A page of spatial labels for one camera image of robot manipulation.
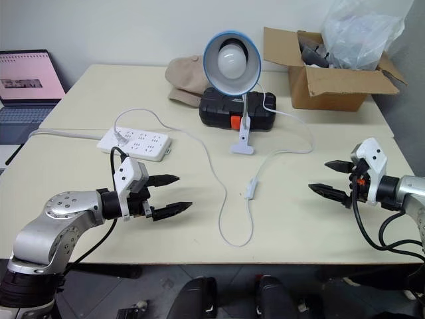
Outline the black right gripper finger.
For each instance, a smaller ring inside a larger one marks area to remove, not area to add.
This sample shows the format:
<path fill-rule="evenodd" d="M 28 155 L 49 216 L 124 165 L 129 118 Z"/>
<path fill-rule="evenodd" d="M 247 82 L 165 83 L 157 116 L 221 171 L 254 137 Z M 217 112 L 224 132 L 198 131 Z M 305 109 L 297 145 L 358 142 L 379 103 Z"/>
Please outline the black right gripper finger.
<path fill-rule="evenodd" d="M 316 194 L 342 204 L 345 208 L 351 208 L 352 199 L 344 191 L 334 189 L 322 183 L 310 183 L 308 187 Z"/>
<path fill-rule="evenodd" d="M 325 163 L 325 166 L 340 173 L 351 173 L 354 168 L 354 163 L 343 160 L 333 160 Z"/>

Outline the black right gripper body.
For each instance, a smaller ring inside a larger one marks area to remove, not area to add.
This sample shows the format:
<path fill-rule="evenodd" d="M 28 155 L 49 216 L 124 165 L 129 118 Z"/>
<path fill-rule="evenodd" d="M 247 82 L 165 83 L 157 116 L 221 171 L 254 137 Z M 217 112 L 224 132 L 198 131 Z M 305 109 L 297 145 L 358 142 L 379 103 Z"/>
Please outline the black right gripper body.
<path fill-rule="evenodd" d="M 357 201 L 367 202 L 369 192 L 369 174 L 367 173 L 369 165 L 364 159 L 360 159 L 357 164 L 350 163 L 349 170 L 349 187 L 351 193 L 347 199 L 347 208 L 351 208 L 354 189 L 357 190 Z"/>

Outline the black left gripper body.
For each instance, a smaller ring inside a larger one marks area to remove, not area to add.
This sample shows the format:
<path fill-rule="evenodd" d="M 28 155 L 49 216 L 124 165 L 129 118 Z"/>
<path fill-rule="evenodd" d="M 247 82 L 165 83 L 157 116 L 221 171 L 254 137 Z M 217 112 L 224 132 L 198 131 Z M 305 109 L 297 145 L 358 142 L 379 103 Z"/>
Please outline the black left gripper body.
<path fill-rule="evenodd" d="M 138 192 L 130 192 L 127 198 L 129 215 L 131 217 L 153 218 L 154 207 L 148 203 L 150 197 L 151 194 L 147 187 L 143 187 Z"/>

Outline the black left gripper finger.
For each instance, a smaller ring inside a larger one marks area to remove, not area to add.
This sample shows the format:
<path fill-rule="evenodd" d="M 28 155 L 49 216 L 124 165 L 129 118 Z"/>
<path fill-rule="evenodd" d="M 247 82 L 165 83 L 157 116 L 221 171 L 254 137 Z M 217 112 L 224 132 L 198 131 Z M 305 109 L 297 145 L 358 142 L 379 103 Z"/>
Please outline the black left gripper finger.
<path fill-rule="evenodd" d="M 151 175 L 149 176 L 147 180 L 147 186 L 161 187 L 161 186 L 169 185 L 179 180 L 180 180 L 180 177 L 171 175 L 171 174 Z"/>
<path fill-rule="evenodd" d="M 160 209 L 153 209 L 153 221 L 160 221 L 176 216 L 188 209 L 192 204 L 192 202 L 176 202 L 168 204 Z"/>

